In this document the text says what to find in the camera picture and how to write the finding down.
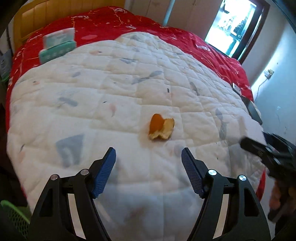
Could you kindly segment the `person's right hand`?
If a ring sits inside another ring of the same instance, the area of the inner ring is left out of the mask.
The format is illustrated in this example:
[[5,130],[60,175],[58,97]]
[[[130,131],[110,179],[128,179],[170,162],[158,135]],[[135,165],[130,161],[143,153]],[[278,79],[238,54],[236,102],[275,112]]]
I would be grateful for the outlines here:
[[287,193],[287,187],[280,181],[275,180],[274,186],[269,199],[269,208],[271,210],[277,210],[281,206],[280,199]]

